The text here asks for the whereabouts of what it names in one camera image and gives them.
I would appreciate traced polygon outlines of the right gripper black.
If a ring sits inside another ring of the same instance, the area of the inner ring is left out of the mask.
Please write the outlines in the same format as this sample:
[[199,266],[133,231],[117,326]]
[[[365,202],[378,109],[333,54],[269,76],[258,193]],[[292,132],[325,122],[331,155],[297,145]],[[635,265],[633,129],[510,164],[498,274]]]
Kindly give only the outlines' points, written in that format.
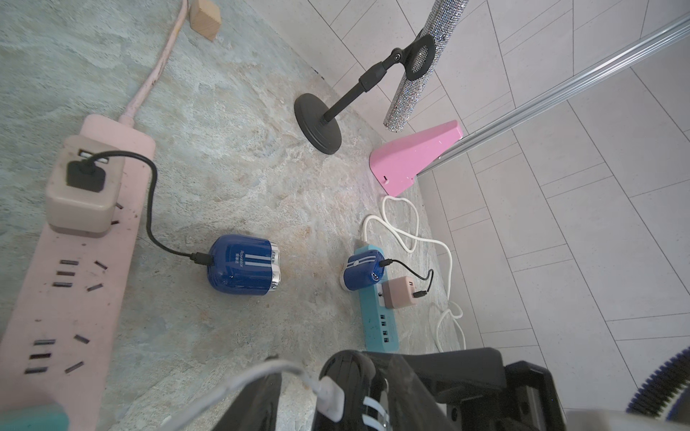
[[394,430],[566,429],[552,374],[493,348],[427,355],[368,352],[389,384]]

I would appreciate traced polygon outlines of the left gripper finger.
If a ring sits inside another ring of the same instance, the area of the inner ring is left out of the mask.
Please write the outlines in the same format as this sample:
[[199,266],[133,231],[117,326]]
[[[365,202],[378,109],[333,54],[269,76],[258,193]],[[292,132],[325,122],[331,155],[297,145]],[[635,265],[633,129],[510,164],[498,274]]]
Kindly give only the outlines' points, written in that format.
[[246,385],[212,430],[275,430],[281,384],[277,373]]

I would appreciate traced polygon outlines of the teal power adapter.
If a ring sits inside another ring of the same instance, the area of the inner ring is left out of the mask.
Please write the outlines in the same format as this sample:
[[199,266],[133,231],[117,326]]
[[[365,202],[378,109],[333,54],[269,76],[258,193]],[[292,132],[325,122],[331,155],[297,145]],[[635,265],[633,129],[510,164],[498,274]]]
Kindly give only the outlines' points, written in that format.
[[1,412],[1,431],[68,431],[69,418],[57,404]]

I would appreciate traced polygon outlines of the black electric shaver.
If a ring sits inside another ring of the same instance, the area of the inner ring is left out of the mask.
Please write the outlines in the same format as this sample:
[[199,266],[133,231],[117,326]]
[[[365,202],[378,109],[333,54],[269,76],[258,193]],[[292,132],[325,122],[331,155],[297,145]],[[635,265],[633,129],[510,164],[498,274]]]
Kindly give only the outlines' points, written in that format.
[[392,430],[389,384],[370,353],[338,352],[323,366],[321,377],[325,376],[343,389],[343,415],[333,422],[316,412],[312,430]]

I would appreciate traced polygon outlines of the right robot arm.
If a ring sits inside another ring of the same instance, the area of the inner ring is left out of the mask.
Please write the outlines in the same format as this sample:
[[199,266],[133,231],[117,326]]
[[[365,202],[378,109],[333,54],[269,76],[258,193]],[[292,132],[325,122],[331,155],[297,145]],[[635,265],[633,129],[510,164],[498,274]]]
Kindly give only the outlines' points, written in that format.
[[624,411],[562,412],[555,379],[494,348],[428,355],[365,353],[394,430],[687,430],[689,353],[654,372]]

